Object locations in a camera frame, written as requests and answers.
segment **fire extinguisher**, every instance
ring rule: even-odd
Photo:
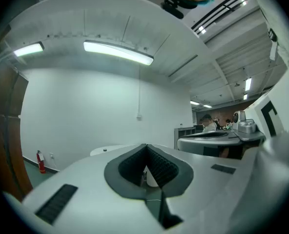
[[[44,165],[44,158],[43,158],[43,155],[42,153],[37,150],[37,161],[38,161],[38,166],[39,166],[39,171],[41,174],[45,174],[46,173],[46,170],[45,170],[45,165]]]

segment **white panel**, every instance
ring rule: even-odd
[[[264,58],[259,61],[256,65],[249,65],[245,67],[241,67],[230,74],[226,75],[226,78],[229,83],[241,82],[244,79],[249,77],[254,77],[255,75],[259,75],[261,73],[265,73],[267,69],[270,68],[271,61],[268,58]]]
[[[270,87],[270,86],[275,85],[283,76],[283,74],[286,72],[286,70],[287,70],[287,67],[284,63],[275,67],[265,87]]]
[[[207,63],[195,69],[193,73],[184,76],[182,81],[192,86],[195,83],[205,83],[218,77],[220,76],[215,67],[211,63]]]
[[[197,96],[197,95],[201,95],[201,94],[204,94],[208,91],[215,90],[215,89],[218,89],[218,88],[221,88],[224,86],[225,86],[225,84],[224,84],[223,79],[218,78],[214,81],[210,81],[210,82],[206,83],[203,86],[200,86],[197,88],[192,87],[190,90],[190,93],[192,96]]]
[[[123,41],[134,46],[135,49],[153,56],[168,36],[167,29],[161,29],[140,18],[130,17]]]
[[[121,42],[129,16],[106,10],[85,10],[85,34]]]
[[[264,47],[271,47],[271,41],[267,34],[263,34],[262,36],[254,39],[247,39],[246,41],[241,42],[242,45],[237,49],[227,53],[223,57],[217,59],[220,65],[228,66],[228,61],[235,62],[236,58],[241,57],[243,55],[247,55],[248,51],[254,51],[257,49],[264,49]]]
[[[270,48],[263,50],[256,50],[254,51],[254,53],[249,52],[247,55],[235,58],[232,63],[222,65],[221,68],[223,72],[227,75],[239,68],[252,66],[261,60],[269,59],[269,53]]]
[[[48,14],[36,21],[10,31],[6,41],[13,49],[37,41],[77,37],[84,34],[83,10]]]
[[[230,85],[231,91],[235,98],[241,98],[245,94],[246,82],[241,81],[241,82],[238,82],[238,84],[240,85],[238,87],[235,87],[235,83]]]
[[[194,80],[193,82],[190,83],[190,87],[192,89],[207,85],[210,82],[216,81],[221,79],[219,75],[215,73],[210,73],[208,75],[203,75],[201,76],[198,80]]]
[[[209,91],[205,94],[197,96],[196,98],[198,100],[208,101],[211,106],[232,100],[229,90],[226,86]]]
[[[154,56],[150,68],[169,76],[196,54],[196,49],[178,38],[176,34],[172,34]]]

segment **hair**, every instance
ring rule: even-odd
[[[178,2],[178,6],[185,9],[193,9],[198,5],[205,5],[214,0],[204,0],[204,1],[189,1],[189,0],[172,0],[173,2]]]
[[[211,115],[209,115],[209,114],[204,115],[204,116],[201,118],[201,121],[203,121],[203,120],[205,120],[205,119],[213,120],[212,117],[211,117]]]

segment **machine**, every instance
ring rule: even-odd
[[[22,222],[41,234],[260,231],[289,216],[288,105],[289,67],[245,114],[236,113],[232,131],[179,139],[179,149],[187,152],[153,144],[102,151],[55,174],[22,204],[5,197]],[[241,159],[217,157],[220,147],[243,148],[255,141],[258,146]],[[147,208],[140,187],[146,166],[162,190],[158,218]]]
[[[264,134],[256,130],[253,119],[246,119],[245,111],[235,112],[233,122],[232,130],[182,136],[177,141],[178,149],[214,157],[218,157],[220,152],[228,149],[228,158],[241,159],[246,149],[264,142]]]

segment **fluorescent light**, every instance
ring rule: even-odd
[[[247,4],[247,2],[245,1],[245,0],[241,0],[243,3],[243,5],[246,5]]]
[[[246,91],[250,90],[252,78],[246,80]]]
[[[194,102],[194,101],[191,101],[190,103],[193,104],[193,105],[200,105],[199,103]]]
[[[154,61],[152,56],[142,54],[133,49],[112,45],[109,43],[85,41],[84,49],[88,52],[95,52],[122,57],[125,59],[140,62],[144,65],[151,65],[151,63]]]
[[[206,30],[203,28],[203,26],[199,27],[199,30],[201,31],[202,34],[206,32]]]
[[[29,46],[26,46],[26,47],[23,47],[21,49],[14,51],[14,54],[17,57],[20,57],[20,56],[28,55],[31,53],[41,52],[41,51],[43,51],[42,45],[40,43],[35,43],[35,44],[29,45]]]

